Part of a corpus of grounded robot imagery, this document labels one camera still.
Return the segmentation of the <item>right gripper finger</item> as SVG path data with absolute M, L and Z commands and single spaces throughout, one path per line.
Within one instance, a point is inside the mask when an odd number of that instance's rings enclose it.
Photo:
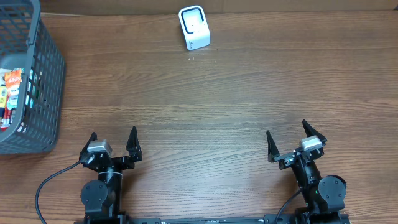
M 267 159 L 269 162 L 275 162 L 275 158 L 280 156 L 279 150 L 274 142 L 270 131 L 266 131 L 268 153 Z
M 307 137 L 316 136 L 323 144 L 327 142 L 327 138 L 313 128 L 305 119 L 302 120 L 302 125 Z

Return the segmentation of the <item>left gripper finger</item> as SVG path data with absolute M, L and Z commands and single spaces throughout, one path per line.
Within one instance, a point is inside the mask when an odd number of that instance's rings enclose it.
M 129 157 L 134 162 L 142 160 L 142 150 L 137 136 L 137 128 L 135 126 L 131 129 L 129 139 L 126 144 L 126 150 L 129 153 Z
M 83 156 L 88 152 L 88 146 L 90 145 L 90 142 L 97 140 L 97 134 L 95 132 L 92 132 L 90 138 L 88 139 L 87 143 L 83 147 L 83 149 L 80 152 L 80 155 Z

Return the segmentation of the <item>red snack bar wrapper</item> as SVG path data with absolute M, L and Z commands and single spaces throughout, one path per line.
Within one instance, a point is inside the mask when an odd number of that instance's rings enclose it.
M 2 120 L 1 120 L 1 130 L 2 131 L 5 131 L 12 124 L 15 112 L 16 112 L 15 108 L 13 108 L 13 109 L 6 108 L 5 109 L 4 116 L 2 117 Z

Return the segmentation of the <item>orange snack packet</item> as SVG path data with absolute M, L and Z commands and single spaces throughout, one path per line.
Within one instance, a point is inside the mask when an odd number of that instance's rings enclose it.
M 6 72 L 4 80 L 7 88 L 7 108 L 9 110 L 16 109 L 19 98 L 19 88 L 22 83 L 23 68 L 17 68 Z

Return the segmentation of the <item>yellow highlighter marker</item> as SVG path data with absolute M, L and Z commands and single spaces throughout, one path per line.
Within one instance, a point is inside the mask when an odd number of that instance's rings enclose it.
M 4 85 L 0 86 L 0 109 L 5 109 L 7 105 L 7 88 Z

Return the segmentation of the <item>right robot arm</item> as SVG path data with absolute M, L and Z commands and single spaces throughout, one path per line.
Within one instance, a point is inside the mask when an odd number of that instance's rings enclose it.
M 324 155 L 327 138 L 314 129 L 306 120 L 302 121 L 306 138 L 300 146 L 288 154 L 280 154 L 270 131 L 267 136 L 267 160 L 278 163 L 279 169 L 292 169 L 298 183 L 293 194 L 275 215 L 265 215 L 264 223 L 349 223 L 349 216 L 340 213 L 345 208 L 346 181 L 338 175 L 322 177 L 315 160 Z M 287 205 L 302 195 L 306 206 L 297 208 L 293 214 L 283 214 Z

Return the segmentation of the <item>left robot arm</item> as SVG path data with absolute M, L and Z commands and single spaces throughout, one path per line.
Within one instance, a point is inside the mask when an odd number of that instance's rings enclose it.
M 92 133 L 80 152 L 79 163 L 98 174 L 96 180 L 87 182 L 81 190 L 84 223 L 131 223 L 129 215 L 121 211 L 121 193 L 123 171 L 133 169 L 142 160 L 136 127 L 131 129 L 126 150 L 128 155 L 112 157 L 109 142 Z

